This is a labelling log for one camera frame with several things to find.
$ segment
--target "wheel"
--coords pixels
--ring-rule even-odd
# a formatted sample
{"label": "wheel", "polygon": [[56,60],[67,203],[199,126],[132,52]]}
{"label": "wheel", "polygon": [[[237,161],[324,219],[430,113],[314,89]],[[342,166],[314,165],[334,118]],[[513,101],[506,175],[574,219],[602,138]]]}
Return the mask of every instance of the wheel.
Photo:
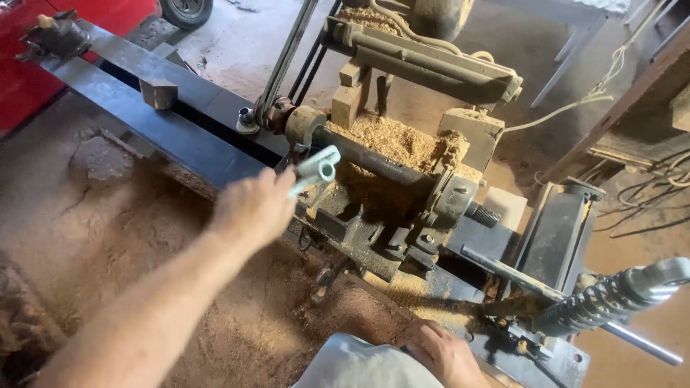
{"label": "wheel", "polygon": [[194,30],[207,22],[213,0],[160,0],[163,19],[183,30]]}

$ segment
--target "hand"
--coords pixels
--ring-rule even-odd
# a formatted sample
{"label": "hand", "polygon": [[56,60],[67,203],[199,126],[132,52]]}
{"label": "hand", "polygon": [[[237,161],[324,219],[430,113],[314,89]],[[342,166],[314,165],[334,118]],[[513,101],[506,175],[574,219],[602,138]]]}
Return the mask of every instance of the hand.
{"label": "hand", "polygon": [[467,343],[432,320],[407,329],[407,349],[445,388],[489,388]]}
{"label": "hand", "polygon": [[296,197],[288,197],[294,183],[295,172],[288,167],[277,177],[265,168],[256,178],[228,185],[218,195],[208,231],[258,251],[288,227],[297,205]]}

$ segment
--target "dirt floor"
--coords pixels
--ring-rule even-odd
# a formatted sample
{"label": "dirt floor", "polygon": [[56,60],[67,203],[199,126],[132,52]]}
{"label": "dirt floor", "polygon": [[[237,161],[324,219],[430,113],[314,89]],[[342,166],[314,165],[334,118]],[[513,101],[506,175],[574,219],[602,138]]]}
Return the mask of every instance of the dirt floor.
{"label": "dirt floor", "polygon": [[[300,3],[289,0],[279,8],[267,0],[216,0],[209,23],[191,35],[155,21],[147,23],[135,40],[149,48],[165,40],[178,43],[181,56],[193,66],[199,64],[202,76],[253,99],[268,79],[283,32],[293,22],[290,15]],[[330,6],[319,3],[284,89],[291,86]],[[501,24],[487,23],[492,20]],[[552,58],[567,40],[565,26],[479,3],[458,43],[463,51],[489,49],[496,62],[514,67],[525,78],[520,99],[492,113],[517,125],[589,91],[608,69],[611,51],[626,37],[620,24],[606,24],[583,59],[536,110],[529,110],[529,104],[555,70]],[[646,44],[632,47],[631,55],[644,57],[658,35],[643,35]],[[616,96],[640,71],[633,65],[635,58],[627,61],[630,67],[610,87]],[[328,105],[344,62],[343,56],[326,56],[307,96],[309,104]],[[459,104],[403,80],[394,82],[390,96],[391,117],[427,133],[435,131],[443,111]],[[492,186],[526,193],[533,175],[563,155],[608,107],[589,106],[549,125],[504,136],[484,178]],[[23,267],[67,334],[183,249],[203,229],[212,210],[209,201],[160,174],[155,163],[104,140],[102,115],[79,96],[66,93],[0,144],[0,251]],[[607,190],[615,195],[635,179],[617,177]],[[679,203],[687,200],[678,198]],[[682,216],[652,213],[627,228]],[[598,227],[609,222],[602,218]],[[683,224],[615,240],[608,232],[595,233],[585,264],[593,271],[614,273],[688,255],[689,229]],[[318,259],[302,255],[287,241],[258,253],[219,295],[164,387],[287,387],[336,331],[374,344],[397,340],[405,320],[347,279],[337,281],[324,303],[313,305],[310,296],[318,268]],[[636,316],[632,327],[687,356],[689,316],[684,307],[689,298],[686,287],[663,306]],[[585,387],[683,387],[690,380],[687,365],[665,365],[603,331],[582,334],[577,345],[592,357]]]}

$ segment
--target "coil spring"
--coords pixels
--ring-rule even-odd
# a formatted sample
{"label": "coil spring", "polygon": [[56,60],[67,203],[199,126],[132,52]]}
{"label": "coil spring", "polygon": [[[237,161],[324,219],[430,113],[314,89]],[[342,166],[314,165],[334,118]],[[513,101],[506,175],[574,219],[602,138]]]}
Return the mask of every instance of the coil spring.
{"label": "coil spring", "polygon": [[594,329],[657,306],[678,290],[678,287],[659,287],[654,289],[653,300],[643,298],[629,286],[629,271],[639,269],[608,276],[549,307],[535,321],[537,330],[547,336],[567,336]]}

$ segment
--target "shock absorber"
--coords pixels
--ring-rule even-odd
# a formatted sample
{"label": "shock absorber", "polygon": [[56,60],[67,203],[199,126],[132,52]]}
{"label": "shock absorber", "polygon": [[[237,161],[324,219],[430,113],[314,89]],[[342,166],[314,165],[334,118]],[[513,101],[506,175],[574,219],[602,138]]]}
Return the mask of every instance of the shock absorber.
{"label": "shock absorber", "polygon": [[553,337],[594,329],[658,306],[688,282],[687,258],[626,269],[549,307],[537,317],[536,329]]}

